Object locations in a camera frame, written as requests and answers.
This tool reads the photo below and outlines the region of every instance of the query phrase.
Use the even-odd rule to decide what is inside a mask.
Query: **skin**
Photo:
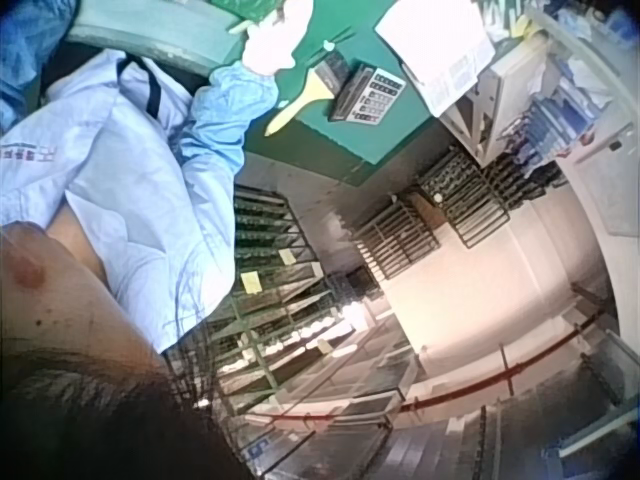
[[[111,365],[116,376],[167,375],[162,357],[90,270],[99,273],[101,264],[74,218],[64,218],[62,242],[34,224],[2,227],[2,356],[59,351]],[[52,236],[58,235],[53,228]]]

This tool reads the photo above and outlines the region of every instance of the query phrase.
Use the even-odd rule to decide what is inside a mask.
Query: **sleeve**
[[[205,242],[218,267],[233,271],[233,178],[244,165],[244,134],[251,121],[273,108],[273,77],[236,62],[213,72],[195,95],[176,157]]]

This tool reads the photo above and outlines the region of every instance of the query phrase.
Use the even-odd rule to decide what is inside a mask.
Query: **calculator keypad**
[[[377,124],[403,88],[404,84],[376,73],[351,110],[351,119],[359,123]]]

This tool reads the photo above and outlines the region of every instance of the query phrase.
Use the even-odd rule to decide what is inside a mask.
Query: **metal rack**
[[[318,322],[338,315],[333,291],[287,200],[236,186],[234,209],[232,290],[165,352],[178,393],[194,404],[222,404],[229,416],[275,393],[288,379],[274,374],[283,358],[329,328],[318,329]],[[301,329],[312,325],[314,335],[302,339]],[[268,352],[274,346],[279,350]]]
[[[402,200],[369,220],[354,241],[377,281],[398,275],[440,247],[415,208]]]
[[[427,171],[418,183],[467,248],[478,245],[509,221],[502,199],[477,163],[459,148]]]

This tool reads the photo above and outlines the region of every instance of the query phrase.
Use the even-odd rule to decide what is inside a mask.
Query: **hand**
[[[293,68],[293,51],[307,33],[313,0],[286,0],[280,12],[273,11],[257,25],[251,25],[242,63],[249,70],[270,76]]]

